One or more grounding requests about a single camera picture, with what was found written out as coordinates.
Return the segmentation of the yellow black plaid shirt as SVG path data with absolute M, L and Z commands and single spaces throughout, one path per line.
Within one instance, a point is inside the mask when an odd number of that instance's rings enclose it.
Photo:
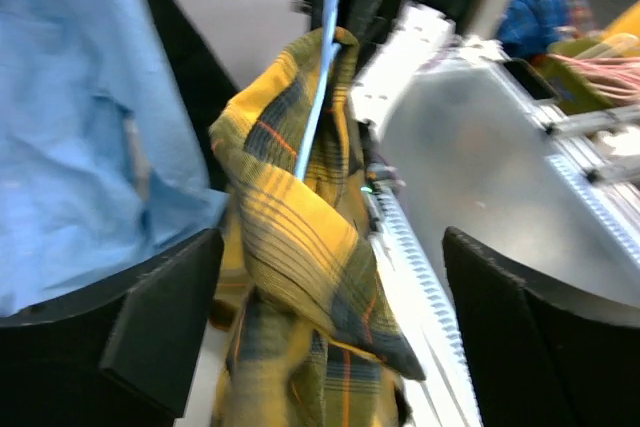
M 363 152 L 340 49 L 308 171 L 298 160 L 319 81 L 322 34 L 288 45 L 211 126 L 231 184 L 215 321 L 231 332 L 215 426 L 400 426 L 402 378 L 422 368 L 389 306 L 368 240 Z

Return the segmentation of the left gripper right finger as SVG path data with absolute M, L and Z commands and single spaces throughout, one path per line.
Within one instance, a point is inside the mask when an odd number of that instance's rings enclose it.
M 442 247 L 483 425 L 638 426 L 637 307 L 538 272 L 454 227 Z

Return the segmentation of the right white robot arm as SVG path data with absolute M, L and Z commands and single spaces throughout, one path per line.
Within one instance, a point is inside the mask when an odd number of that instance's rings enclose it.
M 495 40 L 510 0 L 292 0 L 317 28 L 335 7 L 339 25 L 359 39 L 351 87 L 360 122 L 381 130 L 405 92 L 448 62 L 464 67 L 503 57 Z

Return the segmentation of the light blue wire hanger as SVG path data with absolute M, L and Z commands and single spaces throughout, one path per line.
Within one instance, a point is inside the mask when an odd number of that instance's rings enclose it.
M 338 20 L 339 0 L 323 0 L 322 9 L 322 45 L 318 83 L 313 104 L 309 113 L 306 129 L 302 137 L 294 175 L 304 180 L 311 156 L 313 140 L 322 111 L 331 64 L 340 50 L 340 44 L 334 41 Z

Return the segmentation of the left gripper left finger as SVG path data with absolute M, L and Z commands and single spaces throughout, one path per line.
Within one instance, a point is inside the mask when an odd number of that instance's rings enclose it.
M 171 426 L 223 253 L 216 229 L 1 321 L 4 426 Z

